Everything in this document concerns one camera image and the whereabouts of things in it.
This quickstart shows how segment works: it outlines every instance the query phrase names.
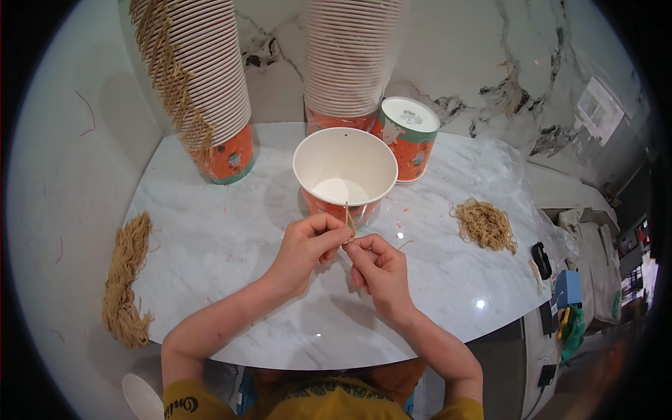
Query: white marble tabletop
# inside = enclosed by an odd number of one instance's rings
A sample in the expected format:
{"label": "white marble tabletop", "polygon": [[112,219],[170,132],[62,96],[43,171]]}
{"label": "white marble tabletop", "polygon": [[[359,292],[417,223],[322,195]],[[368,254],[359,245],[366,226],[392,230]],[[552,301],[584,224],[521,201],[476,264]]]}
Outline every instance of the white marble tabletop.
{"label": "white marble tabletop", "polygon": [[[164,138],[133,197],[127,220],[147,210],[150,235],[145,268],[133,283],[136,305],[156,320],[157,343],[182,319],[256,280],[271,265],[284,227],[305,216],[292,172],[304,124],[253,126],[257,162],[242,181],[213,185],[175,136]],[[540,237],[536,209],[521,182],[521,161],[498,140],[439,133],[427,173],[411,187],[395,187],[358,235],[380,233],[403,249],[413,302],[462,341],[498,329],[550,298],[539,295],[528,263]],[[519,248],[495,252],[458,236],[452,206],[469,197],[509,213]],[[413,350],[356,292],[341,250],[318,267],[308,292],[293,299],[219,351],[222,362],[276,369],[326,370],[398,362]]]}

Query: person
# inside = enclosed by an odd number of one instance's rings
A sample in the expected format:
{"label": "person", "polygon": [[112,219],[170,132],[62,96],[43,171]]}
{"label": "person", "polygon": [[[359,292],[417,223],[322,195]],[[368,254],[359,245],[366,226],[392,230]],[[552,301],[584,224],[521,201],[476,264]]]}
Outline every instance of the person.
{"label": "person", "polygon": [[243,418],[408,419],[406,399],[429,364],[446,381],[444,407],[433,419],[482,419],[480,364],[460,340],[415,307],[404,253],[380,235],[348,243],[350,236],[345,223],[327,213],[290,223],[278,256],[261,278],[178,324],[161,348],[165,418],[236,419],[233,410],[206,389],[204,360],[256,320],[304,294],[317,263],[326,264],[343,246],[352,260],[354,286],[364,288],[378,314],[419,358],[344,372],[247,368],[259,401]]}

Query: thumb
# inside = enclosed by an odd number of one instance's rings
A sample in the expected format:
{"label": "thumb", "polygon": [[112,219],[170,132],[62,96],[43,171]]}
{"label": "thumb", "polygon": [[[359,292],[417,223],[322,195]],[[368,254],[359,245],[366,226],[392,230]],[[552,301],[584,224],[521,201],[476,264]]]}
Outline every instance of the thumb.
{"label": "thumb", "polygon": [[340,247],[352,235],[349,228],[328,230],[318,237],[311,238],[312,251],[319,257],[330,249]]}
{"label": "thumb", "polygon": [[362,273],[366,281],[368,282],[371,279],[375,281],[375,277],[380,273],[380,268],[376,267],[376,264],[371,261],[366,251],[352,243],[347,244],[343,249],[352,260],[352,265]]}

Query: left hand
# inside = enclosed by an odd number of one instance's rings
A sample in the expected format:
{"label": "left hand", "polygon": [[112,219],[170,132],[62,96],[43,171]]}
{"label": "left hand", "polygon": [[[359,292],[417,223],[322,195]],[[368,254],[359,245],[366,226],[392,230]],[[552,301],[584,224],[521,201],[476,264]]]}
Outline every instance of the left hand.
{"label": "left hand", "polygon": [[308,287],[310,273],[319,261],[326,264],[352,235],[345,222],[328,213],[315,214],[291,222],[285,230],[278,256],[267,276],[278,283],[290,298],[301,296]]}

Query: hand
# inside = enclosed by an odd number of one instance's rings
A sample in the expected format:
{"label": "hand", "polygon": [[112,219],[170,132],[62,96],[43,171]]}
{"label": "hand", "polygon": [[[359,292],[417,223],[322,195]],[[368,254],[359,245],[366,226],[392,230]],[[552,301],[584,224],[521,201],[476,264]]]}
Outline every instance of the hand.
{"label": "hand", "polygon": [[324,265],[332,260],[351,235],[344,221],[328,213],[291,222],[267,276],[278,282],[280,292],[288,298],[301,296],[317,262]]}
{"label": "hand", "polygon": [[352,282],[363,287],[376,310],[387,320],[400,323],[415,310],[409,294],[406,255],[380,235],[355,239],[343,246],[352,260]]}

